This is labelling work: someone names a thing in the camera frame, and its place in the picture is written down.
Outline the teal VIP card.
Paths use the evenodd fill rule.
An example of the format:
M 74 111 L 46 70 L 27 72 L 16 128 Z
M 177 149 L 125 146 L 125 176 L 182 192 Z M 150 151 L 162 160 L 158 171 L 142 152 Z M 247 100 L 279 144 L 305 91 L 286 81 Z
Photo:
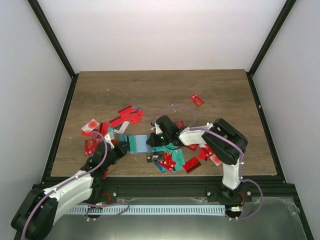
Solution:
M 131 153 L 136 153 L 137 151 L 137 144 L 136 144 L 136 138 L 134 135 L 127 135 L 126 136 L 128 145 L 129 145 L 129 151 Z

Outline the blue leather card holder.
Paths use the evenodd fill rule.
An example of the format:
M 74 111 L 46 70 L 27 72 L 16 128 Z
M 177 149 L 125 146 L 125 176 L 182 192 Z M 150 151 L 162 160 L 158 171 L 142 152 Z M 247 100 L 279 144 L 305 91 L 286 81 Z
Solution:
M 127 135 L 133 135 L 133 134 L 120 134 L 119 140 L 123 142 L 128 142 Z M 151 152 L 151 147 L 147 144 L 147 140 L 150 137 L 149 134 L 138 134 L 133 136 L 135 136 L 135 140 L 136 140 L 136 152 L 131 153 L 128 148 L 128 154 L 146 154 Z

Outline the lone red card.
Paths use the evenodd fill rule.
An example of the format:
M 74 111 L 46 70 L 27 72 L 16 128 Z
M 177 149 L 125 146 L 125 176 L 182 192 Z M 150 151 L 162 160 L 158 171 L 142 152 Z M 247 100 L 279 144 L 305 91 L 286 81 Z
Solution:
M 200 107 L 205 103 L 198 94 L 193 94 L 189 98 L 197 107 Z

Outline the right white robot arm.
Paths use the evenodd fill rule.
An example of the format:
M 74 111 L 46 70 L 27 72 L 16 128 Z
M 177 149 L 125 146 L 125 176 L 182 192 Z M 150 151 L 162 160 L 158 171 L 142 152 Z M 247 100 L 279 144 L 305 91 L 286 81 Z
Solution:
M 178 128 L 167 116 L 163 115 L 155 123 L 155 132 L 150 134 L 146 144 L 162 147 L 173 144 L 186 147 L 204 144 L 222 162 L 223 177 L 221 192 L 229 202 L 240 196 L 242 163 L 248 145 L 247 138 L 222 118 L 203 126 Z

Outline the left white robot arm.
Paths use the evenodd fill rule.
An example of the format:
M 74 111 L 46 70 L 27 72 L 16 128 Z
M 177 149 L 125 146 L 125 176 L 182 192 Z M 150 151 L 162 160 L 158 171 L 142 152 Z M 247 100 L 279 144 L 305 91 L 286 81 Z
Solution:
M 73 176 L 48 187 L 31 189 L 11 221 L 16 240 L 43 240 L 54 224 L 79 204 L 93 204 L 102 196 L 102 182 L 109 167 L 129 149 L 125 141 L 114 146 L 99 143 L 93 156 Z

